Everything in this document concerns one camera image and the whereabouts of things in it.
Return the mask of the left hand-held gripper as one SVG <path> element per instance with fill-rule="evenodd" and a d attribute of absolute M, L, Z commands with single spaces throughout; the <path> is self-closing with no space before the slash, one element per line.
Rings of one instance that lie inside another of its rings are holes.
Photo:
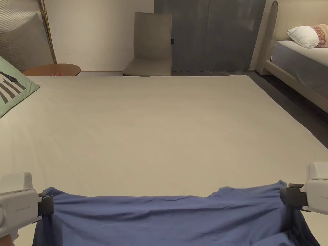
<path fill-rule="evenodd" d="M 54 213 L 53 196 L 33 188 L 30 172 L 5 175 L 0 181 L 0 237 L 11 241 L 18 231 Z"/>

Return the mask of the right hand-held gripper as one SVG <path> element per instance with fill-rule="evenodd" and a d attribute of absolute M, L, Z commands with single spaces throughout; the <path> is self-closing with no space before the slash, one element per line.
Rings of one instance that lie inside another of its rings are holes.
<path fill-rule="evenodd" d="M 311 162 L 306 166 L 304 184 L 288 184 L 280 189 L 280 199 L 295 209 L 328 214 L 328 163 Z"/>

